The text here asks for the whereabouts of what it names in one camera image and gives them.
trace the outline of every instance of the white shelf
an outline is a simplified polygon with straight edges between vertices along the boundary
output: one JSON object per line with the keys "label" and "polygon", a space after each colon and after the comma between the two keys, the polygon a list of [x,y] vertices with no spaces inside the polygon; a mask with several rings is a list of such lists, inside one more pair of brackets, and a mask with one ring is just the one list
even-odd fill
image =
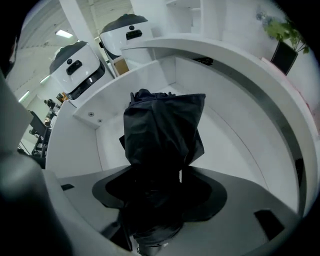
{"label": "white shelf", "polygon": [[65,101],[51,131],[45,169],[58,178],[102,171],[96,131],[73,117],[76,110]]}
{"label": "white shelf", "polygon": [[134,69],[139,68],[143,65],[143,64],[136,62],[136,61],[133,61],[131,59],[126,59],[125,62],[129,68],[129,70],[134,70]]}
{"label": "white shelf", "polygon": [[172,5],[182,8],[200,8],[200,0],[167,0],[167,5]]}
{"label": "white shelf", "polygon": [[192,16],[192,26],[191,33],[192,34],[200,34],[201,33],[201,8],[193,8],[191,9]]}

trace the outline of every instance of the gray surface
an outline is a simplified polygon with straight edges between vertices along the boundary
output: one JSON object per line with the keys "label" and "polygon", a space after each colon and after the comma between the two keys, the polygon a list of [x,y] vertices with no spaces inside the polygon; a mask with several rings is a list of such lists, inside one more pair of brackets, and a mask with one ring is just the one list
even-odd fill
{"label": "gray surface", "polygon": [[72,206],[98,232],[117,221],[119,210],[106,208],[92,194],[94,184],[126,166],[120,166],[107,171],[91,174],[60,178],[60,185],[71,184],[74,188],[64,191]]}
{"label": "gray surface", "polygon": [[[217,60],[213,62],[210,68],[223,73],[229,79],[232,79],[236,84],[238,84],[238,86],[246,90],[251,95],[251,97],[261,106],[261,108],[269,116],[269,118],[273,121],[274,125],[278,128],[279,133],[283,135],[283,138],[287,143],[287,147],[291,152],[293,160],[295,161],[297,159],[303,158],[297,138],[291,126],[289,125],[287,119],[282,114],[277,105],[259,86],[257,86],[245,75]],[[301,187],[299,187],[298,212],[301,216],[303,215],[306,204],[306,182],[307,180],[305,178],[302,179]]]}
{"label": "gray surface", "polygon": [[185,223],[157,256],[240,256],[249,253],[268,242],[254,215],[263,209],[270,209],[279,219],[285,227],[283,233],[298,223],[299,217],[293,211],[258,184],[207,169],[191,168],[225,186],[226,204],[208,221]]}
{"label": "gray surface", "polygon": [[[77,212],[97,231],[115,221],[118,210],[105,208],[92,195],[93,184],[110,176],[125,166],[83,176],[60,179],[61,185],[69,183],[75,186],[64,193]],[[221,184],[227,190],[227,201],[222,210],[208,221],[187,222],[176,237],[161,250],[157,256],[240,256],[258,249],[268,249],[268,238],[254,213],[269,209],[279,219],[285,230],[271,242],[277,246],[298,223],[299,217],[280,200],[258,184],[215,172],[192,168]]]}
{"label": "gray surface", "polygon": [[0,70],[0,153],[16,152],[33,116],[20,103],[6,84]]}
{"label": "gray surface", "polygon": [[129,256],[130,252],[122,249],[99,234],[79,212],[70,204],[55,174],[42,171],[53,208],[69,236],[72,252],[75,256]]}

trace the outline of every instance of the green leaves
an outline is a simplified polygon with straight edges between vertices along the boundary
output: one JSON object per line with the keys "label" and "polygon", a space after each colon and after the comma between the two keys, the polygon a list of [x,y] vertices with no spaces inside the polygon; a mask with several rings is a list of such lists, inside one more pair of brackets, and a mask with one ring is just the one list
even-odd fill
{"label": "green leaves", "polygon": [[309,46],[306,46],[304,49],[303,49],[303,54],[308,54],[309,53]]}
{"label": "green leaves", "polygon": [[288,36],[290,36],[288,33],[286,33],[285,28],[281,26],[281,23],[276,20],[272,20],[270,24],[264,28],[264,30],[270,37],[275,38],[278,41],[283,41],[284,38],[288,39]]}
{"label": "green leaves", "polygon": [[286,22],[279,22],[273,18],[271,22],[264,27],[264,30],[269,37],[275,38],[280,42],[289,39],[292,44],[292,49],[297,53],[302,50],[304,54],[309,52],[309,47],[307,46],[305,39],[300,35],[295,24],[289,19],[286,19]]}

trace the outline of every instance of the white robot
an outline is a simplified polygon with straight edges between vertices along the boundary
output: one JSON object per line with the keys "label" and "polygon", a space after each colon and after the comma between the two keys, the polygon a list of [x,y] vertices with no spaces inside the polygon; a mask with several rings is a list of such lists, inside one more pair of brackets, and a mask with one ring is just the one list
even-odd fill
{"label": "white robot", "polygon": [[49,71],[75,107],[110,80],[108,69],[84,41],[61,48]]}
{"label": "white robot", "polygon": [[152,37],[148,20],[135,14],[121,16],[107,24],[100,34],[100,39],[109,60],[120,57],[122,47]]}

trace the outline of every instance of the white wall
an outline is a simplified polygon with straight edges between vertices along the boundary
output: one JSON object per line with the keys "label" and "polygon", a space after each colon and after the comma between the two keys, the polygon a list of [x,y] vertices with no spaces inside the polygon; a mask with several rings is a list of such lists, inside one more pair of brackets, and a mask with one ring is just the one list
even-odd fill
{"label": "white wall", "polygon": [[320,104],[320,70],[314,53],[303,54],[301,51],[287,77],[314,111]]}
{"label": "white wall", "polygon": [[[270,39],[262,22],[256,19],[258,6],[268,16],[285,18],[285,14],[271,0],[227,0],[222,41],[270,61],[278,41]],[[300,52],[287,77],[313,111],[320,102],[320,71],[313,52]]]}
{"label": "white wall", "polygon": [[131,0],[135,15],[144,16],[150,23],[154,37],[164,36],[167,31],[167,6],[165,0]]}
{"label": "white wall", "polygon": [[22,106],[24,106],[25,108],[27,108],[27,106],[30,104],[30,102],[32,102],[32,100],[37,96],[37,90],[33,90],[33,91],[29,91],[29,94],[24,98],[24,100],[22,100],[20,103],[22,104]]}
{"label": "white wall", "polygon": [[52,77],[49,77],[40,87],[37,89],[37,96],[44,100],[52,99],[55,103],[61,105],[61,102],[57,99],[58,94],[62,94],[64,90],[55,82]]}
{"label": "white wall", "polygon": [[19,144],[21,146],[21,148],[28,154],[30,153],[30,155],[32,154],[32,150],[35,147],[35,143],[31,143],[30,141],[22,138],[21,139],[21,143]]}
{"label": "white wall", "polygon": [[16,61],[6,81],[15,97],[20,99],[27,91],[28,97],[22,102],[26,107],[42,86],[40,81],[49,74],[49,66],[58,46],[31,47],[19,49]]}
{"label": "white wall", "polygon": [[191,33],[192,13],[189,8],[181,8],[174,5],[167,6],[168,33]]}
{"label": "white wall", "polygon": [[201,32],[201,10],[192,9],[191,15],[192,15],[191,33],[199,34]]}
{"label": "white wall", "polygon": [[227,15],[225,0],[201,0],[201,36],[221,40]]}

